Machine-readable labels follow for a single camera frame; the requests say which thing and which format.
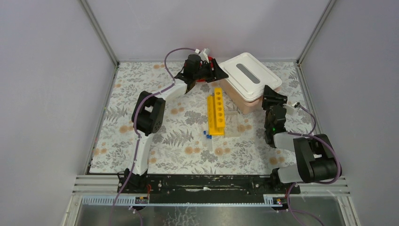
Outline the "pink plastic storage box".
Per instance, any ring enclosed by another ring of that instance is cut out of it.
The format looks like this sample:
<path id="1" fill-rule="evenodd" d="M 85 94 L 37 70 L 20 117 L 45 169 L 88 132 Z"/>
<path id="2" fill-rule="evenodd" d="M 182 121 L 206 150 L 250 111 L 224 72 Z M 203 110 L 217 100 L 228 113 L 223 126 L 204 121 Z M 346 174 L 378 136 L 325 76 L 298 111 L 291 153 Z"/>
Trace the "pink plastic storage box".
<path id="1" fill-rule="evenodd" d="M 265 84 L 249 81 L 234 87 L 224 79 L 220 82 L 220 86 L 244 115 L 262 108 Z"/>

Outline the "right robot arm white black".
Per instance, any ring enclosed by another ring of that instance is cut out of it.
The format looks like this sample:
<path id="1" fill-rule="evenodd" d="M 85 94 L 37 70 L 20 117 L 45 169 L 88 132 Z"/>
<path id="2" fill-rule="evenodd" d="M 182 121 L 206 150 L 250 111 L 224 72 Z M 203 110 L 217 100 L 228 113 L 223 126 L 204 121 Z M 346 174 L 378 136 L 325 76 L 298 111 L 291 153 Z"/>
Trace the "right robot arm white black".
<path id="1" fill-rule="evenodd" d="M 286 129 L 286 116 L 294 115 L 299 109 L 308 113 L 306 108 L 299 102 L 289 105 L 287 96 L 268 85 L 263 90 L 262 108 L 265 110 L 266 144 L 292 151 L 296 159 L 295 164 L 272 171 L 270 188 L 274 193 L 283 193 L 290 183 L 331 184 L 341 176 L 342 166 L 327 135 L 314 135 L 314 129 L 307 134 Z"/>

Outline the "white plastic box lid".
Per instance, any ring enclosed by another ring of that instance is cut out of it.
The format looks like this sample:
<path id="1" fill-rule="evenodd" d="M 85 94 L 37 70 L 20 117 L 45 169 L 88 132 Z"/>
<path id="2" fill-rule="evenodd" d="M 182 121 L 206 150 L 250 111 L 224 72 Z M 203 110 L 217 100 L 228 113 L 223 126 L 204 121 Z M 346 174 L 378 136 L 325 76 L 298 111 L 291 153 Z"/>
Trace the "white plastic box lid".
<path id="1" fill-rule="evenodd" d="M 264 86 L 277 89 L 282 79 L 252 54 L 244 52 L 219 64 L 228 75 L 231 87 L 247 102 L 253 102 L 263 94 Z"/>

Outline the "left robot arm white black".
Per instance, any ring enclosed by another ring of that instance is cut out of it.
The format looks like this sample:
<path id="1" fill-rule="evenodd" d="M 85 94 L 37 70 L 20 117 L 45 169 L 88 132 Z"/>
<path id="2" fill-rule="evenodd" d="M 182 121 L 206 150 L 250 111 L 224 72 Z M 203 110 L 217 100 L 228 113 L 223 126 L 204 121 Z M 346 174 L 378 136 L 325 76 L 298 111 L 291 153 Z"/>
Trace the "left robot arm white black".
<path id="1" fill-rule="evenodd" d="M 125 171 L 125 183 L 132 192 L 145 190 L 150 146 L 162 126 L 167 101 L 187 94 L 198 80 L 214 82 L 228 77 L 215 59 L 203 61 L 198 54 L 190 54 L 182 70 L 173 76 L 172 84 L 155 93 L 140 93 L 131 117 L 137 141 L 131 166 Z"/>

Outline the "yellow test tube rack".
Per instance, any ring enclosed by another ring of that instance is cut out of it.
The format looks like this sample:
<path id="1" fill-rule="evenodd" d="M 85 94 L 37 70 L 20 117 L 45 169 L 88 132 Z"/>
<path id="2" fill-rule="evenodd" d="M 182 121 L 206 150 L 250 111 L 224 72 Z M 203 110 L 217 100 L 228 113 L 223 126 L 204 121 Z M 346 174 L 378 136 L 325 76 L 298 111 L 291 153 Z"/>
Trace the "yellow test tube rack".
<path id="1" fill-rule="evenodd" d="M 225 114 L 223 91 L 215 88 L 214 94 L 207 97 L 208 131 L 212 136 L 224 136 Z"/>

